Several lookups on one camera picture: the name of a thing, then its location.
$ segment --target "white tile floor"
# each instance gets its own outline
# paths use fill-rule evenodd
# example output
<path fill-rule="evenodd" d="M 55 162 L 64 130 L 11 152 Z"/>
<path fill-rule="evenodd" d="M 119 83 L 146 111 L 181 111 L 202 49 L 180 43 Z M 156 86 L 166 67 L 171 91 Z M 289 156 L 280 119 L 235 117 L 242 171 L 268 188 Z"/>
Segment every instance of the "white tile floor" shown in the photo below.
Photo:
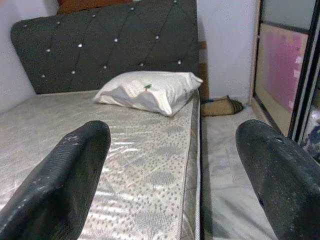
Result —
<path fill-rule="evenodd" d="M 276 240 L 238 156 L 235 134 L 255 119 L 250 107 L 202 119 L 202 227 L 204 240 Z"/>

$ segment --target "plastic-wrapped mattress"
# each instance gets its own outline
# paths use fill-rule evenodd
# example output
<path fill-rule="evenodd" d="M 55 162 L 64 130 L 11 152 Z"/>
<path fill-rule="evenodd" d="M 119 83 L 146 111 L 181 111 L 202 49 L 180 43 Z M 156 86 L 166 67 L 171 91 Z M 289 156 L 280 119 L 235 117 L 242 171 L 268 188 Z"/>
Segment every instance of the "plastic-wrapped mattress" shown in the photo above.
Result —
<path fill-rule="evenodd" d="M 101 120 L 111 146 L 79 239 L 200 239 L 198 92 L 174 117 L 95 93 L 38 95 L 0 115 L 0 209 L 66 133 Z"/>

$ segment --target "white wall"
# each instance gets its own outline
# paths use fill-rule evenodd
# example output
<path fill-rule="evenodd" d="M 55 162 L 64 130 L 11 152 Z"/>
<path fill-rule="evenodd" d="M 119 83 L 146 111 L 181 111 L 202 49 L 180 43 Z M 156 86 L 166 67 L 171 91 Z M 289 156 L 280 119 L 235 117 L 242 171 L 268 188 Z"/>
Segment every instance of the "white wall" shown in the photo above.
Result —
<path fill-rule="evenodd" d="M 10 40 L 11 26 L 20 20 L 15 2 L 0 0 L 0 113 L 35 94 Z"/>
<path fill-rule="evenodd" d="M 33 19 L 55 15 L 58 11 L 57 0 L 14 0 L 22 19 Z"/>
<path fill-rule="evenodd" d="M 10 40 L 12 25 L 55 15 L 57 0 L 0 0 L 0 113 L 35 95 Z"/>
<path fill-rule="evenodd" d="M 210 97 L 247 101 L 256 0 L 198 0 L 199 41 L 207 42 Z"/>

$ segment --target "dark gray tufted headboard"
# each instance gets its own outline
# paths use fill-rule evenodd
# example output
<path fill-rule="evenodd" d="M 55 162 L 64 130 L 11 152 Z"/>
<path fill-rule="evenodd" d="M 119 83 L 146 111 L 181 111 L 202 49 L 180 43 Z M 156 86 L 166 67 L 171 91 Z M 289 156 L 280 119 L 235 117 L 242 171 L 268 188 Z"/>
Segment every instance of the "dark gray tufted headboard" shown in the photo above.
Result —
<path fill-rule="evenodd" d="M 11 40 L 37 94 L 96 90 L 129 71 L 198 74 L 196 0 L 142 0 L 17 22 Z"/>

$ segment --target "pillowcase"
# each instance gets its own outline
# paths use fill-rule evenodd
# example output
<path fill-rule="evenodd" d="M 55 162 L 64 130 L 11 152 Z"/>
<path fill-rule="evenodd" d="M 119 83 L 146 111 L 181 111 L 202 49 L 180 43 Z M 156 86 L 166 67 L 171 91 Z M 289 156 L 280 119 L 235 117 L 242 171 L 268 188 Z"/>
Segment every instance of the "pillowcase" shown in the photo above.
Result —
<path fill-rule="evenodd" d="M 116 4 L 132 3 L 133 0 L 61 0 L 57 14 L 69 14 L 86 9 L 100 8 Z"/>
<path fill-rule="evenodd" d="M 114 77 L 93 100 L 172 117 L 202 82 L 192 72 L 132 71 Z"/>

